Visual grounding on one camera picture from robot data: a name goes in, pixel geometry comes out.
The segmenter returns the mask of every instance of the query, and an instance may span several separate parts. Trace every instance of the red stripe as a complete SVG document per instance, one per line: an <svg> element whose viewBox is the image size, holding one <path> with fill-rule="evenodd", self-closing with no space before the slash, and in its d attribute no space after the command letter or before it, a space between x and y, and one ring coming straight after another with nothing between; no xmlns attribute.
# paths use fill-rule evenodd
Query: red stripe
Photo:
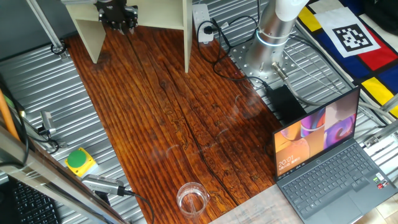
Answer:
<svg viewBox="0 0 398 224"><path fill-rule="evenodd" d="M396 55L388 46L383 43L383 41L374 35L372 31L370 31L368 28L366 29L380 46L380 49L358 55L362 61L368 65L369 68L371 68L371 70L375 71L376 69L381 68L398 58L398 55Z"/></svg>

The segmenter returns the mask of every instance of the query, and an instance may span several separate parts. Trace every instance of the clear glass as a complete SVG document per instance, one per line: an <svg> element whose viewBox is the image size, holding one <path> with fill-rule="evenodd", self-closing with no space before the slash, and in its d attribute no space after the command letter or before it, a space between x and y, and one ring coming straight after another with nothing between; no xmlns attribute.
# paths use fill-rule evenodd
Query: clear glass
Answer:
<svg viewBox="0 0 398 224"><path fill-rule="evenodd" d="M204 210L210 195L202 184L184 184L177 193L177 205L186 218L196 218Z"/></svg>

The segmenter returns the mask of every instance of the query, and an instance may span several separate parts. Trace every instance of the power strip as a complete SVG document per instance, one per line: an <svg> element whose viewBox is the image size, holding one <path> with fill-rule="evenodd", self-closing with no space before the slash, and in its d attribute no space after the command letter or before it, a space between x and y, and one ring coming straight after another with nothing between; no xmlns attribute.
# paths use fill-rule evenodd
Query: power strip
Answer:
<svg viewBox="0 0 398 224"><path fill-rule="evenodd" d="M195 23L195 30L198 32L198 28L203 21L210 21L209 10L206 4L195 4L192 6L193 21ZM201 43L208 44L214 39L213 33L205 34L205 27L211 26L210 22L204 23L199 30L198 40Z"/></svg>

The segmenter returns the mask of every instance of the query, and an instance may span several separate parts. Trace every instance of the black power adapter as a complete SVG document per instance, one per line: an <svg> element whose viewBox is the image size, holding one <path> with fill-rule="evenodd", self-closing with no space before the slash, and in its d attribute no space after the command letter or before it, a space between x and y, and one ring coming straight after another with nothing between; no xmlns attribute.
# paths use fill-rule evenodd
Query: black power adapter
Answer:
<svg viewBox="0 0 398 224"><path fill-rule="evenodd" d="M283 125L296 121L307 114L286 85L276 88L275 90L267 85L266 95L276 112L281 115L281 123Z"/></svg>

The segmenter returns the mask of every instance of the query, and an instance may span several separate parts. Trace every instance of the white shelf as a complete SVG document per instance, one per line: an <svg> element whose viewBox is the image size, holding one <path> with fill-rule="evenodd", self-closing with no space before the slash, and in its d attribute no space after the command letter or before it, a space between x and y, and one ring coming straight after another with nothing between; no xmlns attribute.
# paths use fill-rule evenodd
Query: white shelf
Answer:
<svg viewBox="0 0 398 224"><path fill-rule="evenodd" d="M138 25L183 30L185 72L188 72L192 45L192 0L127 0L138 6ZM106 33L92 4L67 5L77 31L94 63L101 53Z"/></svg>
<svg viewBox="0 0 398 224"><path fill-rule="evenodd" d="M167 29L183 29L182 0L128 0L128 6L138 6L138 25ZM98 11L92 4L67 5L70 16L85 21L98 21Z"/></svg>

